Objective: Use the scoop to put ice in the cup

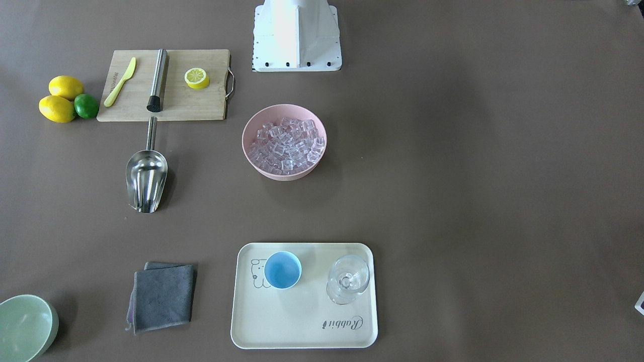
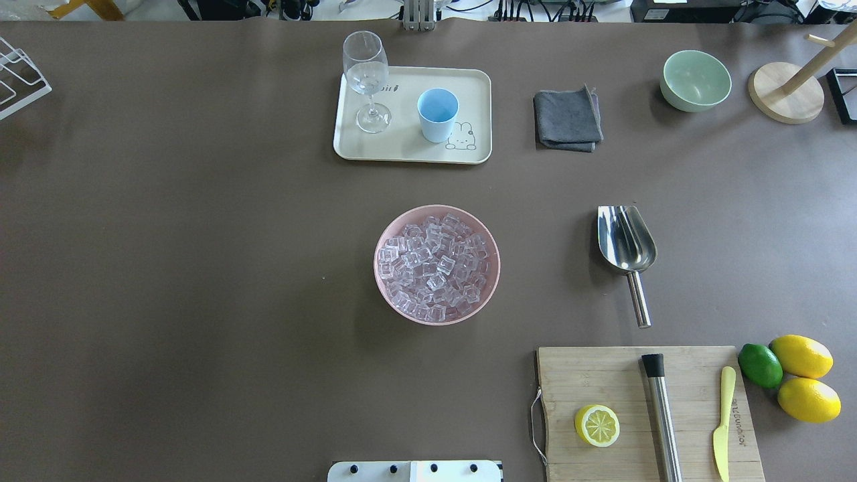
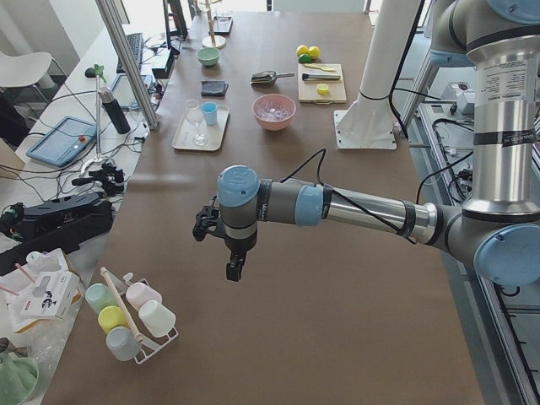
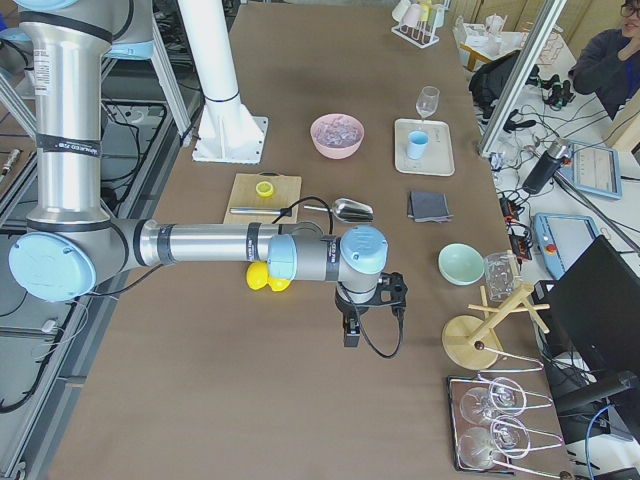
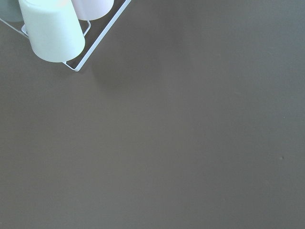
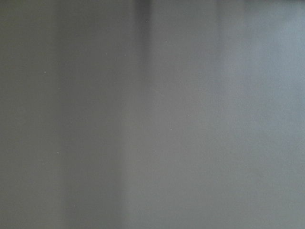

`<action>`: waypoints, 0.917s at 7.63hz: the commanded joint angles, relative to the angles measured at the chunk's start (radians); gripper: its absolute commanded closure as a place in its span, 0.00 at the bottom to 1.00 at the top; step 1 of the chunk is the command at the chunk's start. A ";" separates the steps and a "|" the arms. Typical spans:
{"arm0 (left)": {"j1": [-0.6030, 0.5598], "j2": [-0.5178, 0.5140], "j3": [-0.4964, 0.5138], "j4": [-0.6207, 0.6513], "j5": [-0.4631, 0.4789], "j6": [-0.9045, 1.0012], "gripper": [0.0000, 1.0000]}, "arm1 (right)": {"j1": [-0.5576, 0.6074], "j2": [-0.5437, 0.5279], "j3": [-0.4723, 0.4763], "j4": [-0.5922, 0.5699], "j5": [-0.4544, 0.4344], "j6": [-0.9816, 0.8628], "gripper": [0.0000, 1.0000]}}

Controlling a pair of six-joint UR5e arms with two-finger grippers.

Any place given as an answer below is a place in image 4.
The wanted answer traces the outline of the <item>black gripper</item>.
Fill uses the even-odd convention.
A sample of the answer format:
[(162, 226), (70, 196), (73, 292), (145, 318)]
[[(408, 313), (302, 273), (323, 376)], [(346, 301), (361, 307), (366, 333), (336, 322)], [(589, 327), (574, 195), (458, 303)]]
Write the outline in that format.
[(398, 272), (382, 272), (374, 288), (364, 294), (356, 294), (343, 282), (338, 282), (335, 303), (342, 313), (343, 346), (345, 348), (358, 346), (361, 333), (358, 317), (369, 308), (390, 307), (399, 324), (403, 325), (407, 291), (404, 278)]

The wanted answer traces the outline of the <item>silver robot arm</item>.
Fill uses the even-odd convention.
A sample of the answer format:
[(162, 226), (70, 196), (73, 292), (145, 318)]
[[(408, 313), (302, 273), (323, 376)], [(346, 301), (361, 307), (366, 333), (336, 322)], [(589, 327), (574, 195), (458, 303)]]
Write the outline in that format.
[(62, 302), (137, 267), (192, 261), (262, 261), (277, 279), (332, 282), (344, 343), (366, 337), (363, 314), (397, 319), (406, 285), (385, 273), (388, 244), (371, 226), (334, 236), (310, 223), (161, 224), (112, 217), (101, 204), (101, 65), (154, 52), (148, 1), (23, 1), (33, 45), (38, 202), (9, 267), (31, 295)]

